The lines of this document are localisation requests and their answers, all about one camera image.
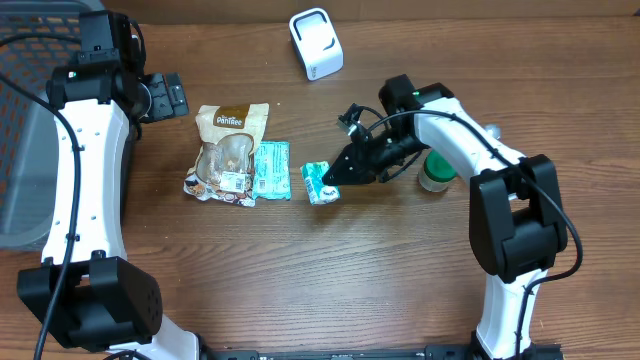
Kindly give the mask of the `white black barcode scanner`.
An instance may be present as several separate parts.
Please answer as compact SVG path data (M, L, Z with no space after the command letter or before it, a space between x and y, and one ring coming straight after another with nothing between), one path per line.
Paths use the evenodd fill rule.
M324 9L315 7L295 14L288 26L293 48L309 81L342 69L342 46Z

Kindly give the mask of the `grey plastic mesh basket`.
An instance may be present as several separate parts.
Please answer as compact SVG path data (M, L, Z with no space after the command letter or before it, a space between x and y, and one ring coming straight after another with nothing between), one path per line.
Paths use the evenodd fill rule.
M79 15L106 10L92 1L8 1L1 6L1 245L38 250L46 244L55 202L58 136L54 116L43 106L47 85L59 67L79 64ZM126 148L126 171L137 125Z

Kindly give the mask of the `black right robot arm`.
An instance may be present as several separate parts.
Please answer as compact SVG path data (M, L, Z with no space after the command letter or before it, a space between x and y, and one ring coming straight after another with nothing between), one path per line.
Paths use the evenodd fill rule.
M486 272L482 317L464 345L428 345L427 359L560 359L558 345L536 345L529 328L539 286L567 246L557 173L544 155L527 157L502 144L441 83L415 88L407 75L385 81L385 116L370 126L354 104L338 122L351 139L329 167L330 186L392 179L429 149L470 191L469 240Z

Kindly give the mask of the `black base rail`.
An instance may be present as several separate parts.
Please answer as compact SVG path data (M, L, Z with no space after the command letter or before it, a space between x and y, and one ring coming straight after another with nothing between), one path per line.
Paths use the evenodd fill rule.
M214 351L206 347L207 360L480 360L488 359L475 345L429 345L424 349L364 351L310 351L260 353L256 350Z

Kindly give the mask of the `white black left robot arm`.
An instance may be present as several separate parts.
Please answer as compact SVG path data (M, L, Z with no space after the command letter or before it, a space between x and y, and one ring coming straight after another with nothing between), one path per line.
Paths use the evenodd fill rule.
M116 63L59 67L45 109L58 136L51 228L40 266L18 274L21 301L46 337L111 359L204 359L200 337L163 311L159 284L127 259L121 200L137 125L182 116L176 73L139 76Z

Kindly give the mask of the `yellow dish soap bottle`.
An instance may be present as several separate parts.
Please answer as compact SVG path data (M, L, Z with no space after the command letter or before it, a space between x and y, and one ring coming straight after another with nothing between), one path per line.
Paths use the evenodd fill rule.
M501 128L498 125L495 124L488 124L485 126L485 131L491 135L494 139L496 140L500 140L501 139Z

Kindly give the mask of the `brown white snack packet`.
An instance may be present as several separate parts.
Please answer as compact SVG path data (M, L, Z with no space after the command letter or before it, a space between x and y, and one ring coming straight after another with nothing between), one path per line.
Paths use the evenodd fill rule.
M253 207L254 156L269 110L267 103L201 106L195 117L201 147L187 172L184 192L200 201Z

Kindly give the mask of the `teal white wet wipes pack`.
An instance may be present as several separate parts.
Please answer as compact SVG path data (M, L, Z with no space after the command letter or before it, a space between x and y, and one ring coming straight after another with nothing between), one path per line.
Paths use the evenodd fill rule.
M254 155L253 198L290 200L290 145L262 141Z

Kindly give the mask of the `teal snack packet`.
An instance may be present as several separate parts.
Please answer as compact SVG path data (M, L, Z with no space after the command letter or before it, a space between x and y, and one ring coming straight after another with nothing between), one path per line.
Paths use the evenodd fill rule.
M311 205L325 205L340 198L336 186L325 185L322 178L329 170L327 161L309 162L301 167L301 174Z

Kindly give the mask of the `green lid white jar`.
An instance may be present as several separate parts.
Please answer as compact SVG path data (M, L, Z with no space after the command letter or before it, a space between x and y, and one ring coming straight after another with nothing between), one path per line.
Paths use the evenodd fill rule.
M457 172L438 152L431 150L418 173L420 185L430 192L443 192L457 177Z

